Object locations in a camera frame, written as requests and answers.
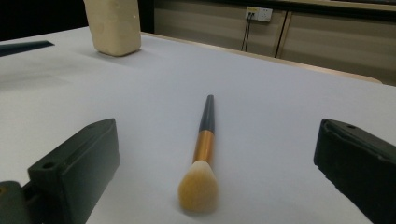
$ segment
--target brush bristles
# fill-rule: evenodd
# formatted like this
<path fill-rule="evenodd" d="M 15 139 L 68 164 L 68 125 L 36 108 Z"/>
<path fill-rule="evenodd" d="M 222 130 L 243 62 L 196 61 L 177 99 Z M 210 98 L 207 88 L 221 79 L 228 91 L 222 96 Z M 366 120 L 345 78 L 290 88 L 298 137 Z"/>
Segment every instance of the brush bristles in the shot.
<path fill-rule="evenodd" d="M 183 209 L 211 212 L 216 209 L 218 181 L 206 161 L 196 161 L 178 186 L 178 199 Z"/>

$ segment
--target white tabletop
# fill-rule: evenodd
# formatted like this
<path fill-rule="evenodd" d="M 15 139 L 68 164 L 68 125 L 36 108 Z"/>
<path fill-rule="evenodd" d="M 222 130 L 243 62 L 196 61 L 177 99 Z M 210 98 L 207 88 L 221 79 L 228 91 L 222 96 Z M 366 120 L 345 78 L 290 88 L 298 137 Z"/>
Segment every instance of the white tabletop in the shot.
<path fill-rule="evenodd" d="M 54 47 L 0 58 L 0 181 L 84 126 L 115 118 L 121 165 L 88 223 L 370 223 L 314 165 L 320 121 L 396 145 L 396 88 L 143 35 L 140 51 L 95 51 L 88 28 L 11 42 Z M 183 212 L 208 94 L 215 96 L 219 207 Z"/>

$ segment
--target screw hole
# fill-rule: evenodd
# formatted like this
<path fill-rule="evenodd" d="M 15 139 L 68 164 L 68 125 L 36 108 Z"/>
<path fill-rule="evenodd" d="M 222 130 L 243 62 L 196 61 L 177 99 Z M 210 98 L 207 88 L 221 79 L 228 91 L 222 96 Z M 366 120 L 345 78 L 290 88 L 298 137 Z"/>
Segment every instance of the screw hole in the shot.
<path fill-rule="evenodd" d="M 49 169 L 49 168 L 52 168 L 54 165 L 55 165 L 55 163 L 53 163 L 53 162 L 47 162 L 43 165 L 43 168 Z"/>
<path fill-rule="evenodd" d="M 7 191 L 6 187 L 0 187 L 0 195 Z"/>

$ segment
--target electrical outlet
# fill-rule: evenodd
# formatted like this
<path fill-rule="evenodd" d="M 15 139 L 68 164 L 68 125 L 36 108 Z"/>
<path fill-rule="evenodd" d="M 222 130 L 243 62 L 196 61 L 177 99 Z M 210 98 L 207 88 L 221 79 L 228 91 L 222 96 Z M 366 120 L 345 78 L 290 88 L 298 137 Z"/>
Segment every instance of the electrical outlet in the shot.
<path fill-rule="evenodd" d="M 271 8 L 247 7 L 245 19 L 251 18 L 253 21 L 270 21 L 272 16 Z"/>
<path fill-rule="evenodd" d="M 257 16 L 258 21 L 270 21 L 272 16 L 271 8 L 259 8 L 259 15 Z"/>
<path fill-rule="evenodd" d="M 247 7 L 247 13 L 245 14 L 245 19 L 251 18 L 252 20 L 256 21 L 259 16 L 259 8 L 258 7 Z"/>

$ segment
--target cable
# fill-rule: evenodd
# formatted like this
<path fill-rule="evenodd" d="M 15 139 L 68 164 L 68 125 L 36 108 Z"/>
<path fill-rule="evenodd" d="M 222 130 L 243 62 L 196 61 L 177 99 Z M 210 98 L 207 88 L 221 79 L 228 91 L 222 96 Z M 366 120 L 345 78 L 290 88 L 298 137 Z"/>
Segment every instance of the cable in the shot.
<path fill-rule="evenodd" d="M 251 23 L 251 19 L 253 18 L 254 13 L 249 12 L 247 15 L 247 24 L 245 25 L 245 34 L 244 34 L 244 41 L 242 42 L 242 48 L 241 50 L 244 50 L 245 47 L 245 51 L 247 51 L 247 45 L 248 45 L 248 33 L 250 32 L 250 23 Z"/>
<path fill-rule="evenodd" d="M 247 24 L 245 25 L 245 33 L 244 33 L 244 41 L 242 41 L 242 48 L 241 50 L 244 50 L 244 46 L 245 46 L 245 39 L 247 37 L 247 32 L 248 32 L 248 19 L 250 17 L 251 12 L 248 13 L 247 15 Z"/>
<path fill-rule="evenodd" d="M 252 17 L 253 17 L 253 13 L 252 13 L 252 16 L 250 17 L 250 20 L 248 20 L 248 25 L 247 25 L 247 42 L 245 43 L 245 52 L 248 52 L 248 35 L 250 34 L 250 24 L 251 24 L 251 21 L 252 21 Z"/>

